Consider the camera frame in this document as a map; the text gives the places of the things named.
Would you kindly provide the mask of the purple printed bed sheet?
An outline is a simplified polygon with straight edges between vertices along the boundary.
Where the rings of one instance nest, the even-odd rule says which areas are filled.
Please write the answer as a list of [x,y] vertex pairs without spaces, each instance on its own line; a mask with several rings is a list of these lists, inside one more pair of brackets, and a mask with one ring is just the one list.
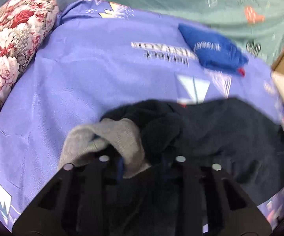
[[77,1],[59,14],[0,112],[0,221],[7,230],[55,174],[68,132],[120,105],[237,97],[284,121],[263,60],[248,55],[244,77],[206,70],[181,23],[98,0]]

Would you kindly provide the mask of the red floral bolster pillow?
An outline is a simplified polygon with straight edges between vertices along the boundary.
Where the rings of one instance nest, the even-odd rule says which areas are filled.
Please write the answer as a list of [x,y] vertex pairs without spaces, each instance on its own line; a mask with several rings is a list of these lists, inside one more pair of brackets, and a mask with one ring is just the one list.
[[10,0],[0,7],[0,110],[58,12],[56,0]]

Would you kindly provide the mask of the teal heart print blanket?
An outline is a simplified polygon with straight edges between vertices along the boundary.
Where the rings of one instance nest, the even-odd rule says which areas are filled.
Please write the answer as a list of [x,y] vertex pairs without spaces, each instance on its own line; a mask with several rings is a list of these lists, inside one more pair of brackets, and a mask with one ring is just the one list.
[[105,0],[199,22],[272,65],[284,52],[284,0]]

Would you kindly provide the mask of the black pants grey waistband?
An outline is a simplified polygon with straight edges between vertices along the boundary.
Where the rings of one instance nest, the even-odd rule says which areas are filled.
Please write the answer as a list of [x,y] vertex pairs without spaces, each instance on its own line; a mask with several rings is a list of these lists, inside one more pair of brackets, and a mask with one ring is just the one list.
[[108,190],[112,235],[174,235],[178,179],[170,164],[219,164],[261,205],[284,188],[284,133],[236,98],[201,104],[146,100],[105,113],[67,135],[59,167],[88,164],[97,154],[120,156],[123,180]]

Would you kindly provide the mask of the folded blue garment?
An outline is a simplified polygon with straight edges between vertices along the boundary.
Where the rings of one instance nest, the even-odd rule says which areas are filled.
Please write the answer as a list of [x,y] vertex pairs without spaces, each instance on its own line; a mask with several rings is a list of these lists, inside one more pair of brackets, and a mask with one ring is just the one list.
[[180,24],[185,42],[198,57],[202,67],[244,77],[248,57],[230,39],[215,32]]

